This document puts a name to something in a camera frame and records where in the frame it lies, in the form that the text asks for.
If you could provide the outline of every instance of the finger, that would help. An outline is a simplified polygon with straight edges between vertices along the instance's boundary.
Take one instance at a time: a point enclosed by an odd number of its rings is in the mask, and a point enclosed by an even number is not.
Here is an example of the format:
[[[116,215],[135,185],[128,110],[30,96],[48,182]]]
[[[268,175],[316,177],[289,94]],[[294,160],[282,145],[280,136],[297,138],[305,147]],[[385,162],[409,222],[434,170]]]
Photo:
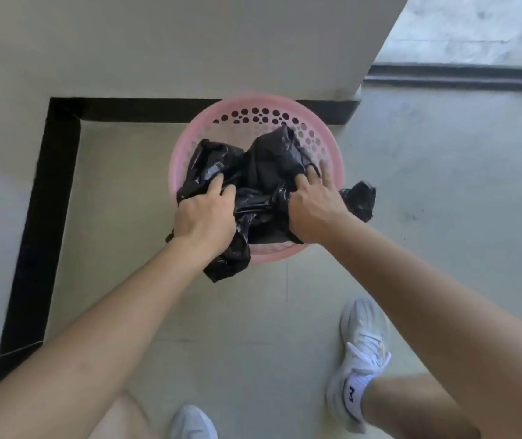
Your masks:
[[[295,186],[299,190],[305,188],[306,186],[309,186],[308,177],[306,177],[303,174],[298,174],[297,176],[295,176]]]
[[[214,177],[208,185],[208,192],[206,193],[206,195],[220,195],[222,191],[223,180],[224,176],[222,175],[222,173]]]
[[[322,171],[322,182],[329,190],[334,189],[334,179],[332,178],[332,171],[325,160],[320,160],[320,170]]]
[[[317,185],[317,184],[322,183],[322,181],[320,180],[320,176],[318,176],[318,173],[316,172],[316,168],[314,168],[313,166],[310,166],[308,168],[307,175],[308,175],[309,184]]]
[[[225,190],[222,191],[222,197],[226,197],[227,200],[230,200],[232,203],[234,203],[236,197],[236,186],[228,185]]]

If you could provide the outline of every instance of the white sneaker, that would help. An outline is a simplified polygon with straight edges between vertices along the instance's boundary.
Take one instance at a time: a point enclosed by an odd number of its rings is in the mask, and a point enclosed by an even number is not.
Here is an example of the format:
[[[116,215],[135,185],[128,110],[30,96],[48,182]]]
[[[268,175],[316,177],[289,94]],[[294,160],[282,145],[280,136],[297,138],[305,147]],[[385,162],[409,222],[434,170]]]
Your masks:
[[[218,434],[206,413],[194,405],[184,405],[169,424],[169,439],[218,439]]]
[[[366,429],[362,415],[354,416],[346,409],[343,396],[346,380],[351,375],[372,378],[382,373],[391,359],[385,346],[389,331],[389,319],[372,299],[348,302],[342,311],[340,334],[346,353],[328,383],[326,404],[332,416],[351,433],[365,433]],[[362,392],[356,397],[360,407]]]

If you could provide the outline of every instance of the black plastic bag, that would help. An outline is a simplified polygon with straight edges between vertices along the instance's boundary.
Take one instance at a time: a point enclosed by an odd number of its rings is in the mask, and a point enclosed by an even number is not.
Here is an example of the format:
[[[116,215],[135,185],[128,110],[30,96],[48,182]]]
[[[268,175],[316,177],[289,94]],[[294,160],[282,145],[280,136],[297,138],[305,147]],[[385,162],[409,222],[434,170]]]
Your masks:
[[[241,148],[204,139],[188,165],[186,180],[177,201],[203,194],[218,173],[224,174],[223,188],[236,186],[236,233],[230,246],[215,258],[204,273],[213,281],[234,276],[251,259],[250,244],[293,241],[302,243],[289,230],[289,195],[295,191],[295,176],[314,166],[301,147],[294,130],[282,125],[259,136],[247,152]],[[373,216],[375,188],[360,182],[341,190],[350,212],[362,221]],[[173,232],[166,239],[173,237]]]

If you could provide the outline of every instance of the pink rim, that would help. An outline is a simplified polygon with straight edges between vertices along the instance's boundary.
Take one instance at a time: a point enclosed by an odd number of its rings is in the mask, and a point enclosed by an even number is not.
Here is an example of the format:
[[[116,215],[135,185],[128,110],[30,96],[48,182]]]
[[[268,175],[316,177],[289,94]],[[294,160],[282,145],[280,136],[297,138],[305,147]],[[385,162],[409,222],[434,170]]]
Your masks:
[[[169,186],[169,198],[172,203],[176,203],[176,192],[181,186],[180,180],[176,176],[176,172],[180,169],[181,161],[185,155],[185,147],[195,139],[195,136],[204,128],[204,126],[212,123],[212,118],[226,113],[227,110],[240,109],[241,103],[250,103],[251,101],[259,103],[272,103],[275,108],[285,108],[291,113],[304,117],[311,126],[315,129],[318,134],[322,136],[323,144],[328,148],[330,155],[330,165],[334,177],[334,184],[337,189],[341,189],[344,185],[344,163],[342,161],[342,155],[336,143],[336,139],[328,127],[323,121],[310,111],[305,106],[298,102],[295,102],[289,98],[282,97],[280,95],[272,94],[250,94],[243,95],[235,98],[221,100],[213,105],[208,106],[206,109],[201,111],[194,119],[186,126],[184,131],[178,138],[176,146],[171,153],[169,160],[169,172],[168,172],[168,186]],[[251,253],[251,262],[253,263],[267,263],[276,262],[277,260],[288,258],[298,252],[304,250],[307,244],[296,244],[294,246],[288,246],[287,248],[271,253]]]

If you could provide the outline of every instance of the person's left arm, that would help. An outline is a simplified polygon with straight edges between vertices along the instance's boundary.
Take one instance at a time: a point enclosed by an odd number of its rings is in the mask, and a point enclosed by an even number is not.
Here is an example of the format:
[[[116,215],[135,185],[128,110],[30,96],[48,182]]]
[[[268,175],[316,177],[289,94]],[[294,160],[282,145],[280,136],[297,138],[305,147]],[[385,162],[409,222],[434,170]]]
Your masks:
[[[139,364],[170,306],[232,240],[222,175],[184,200],[175,238],[0,383],[0,438],[86,439]]]

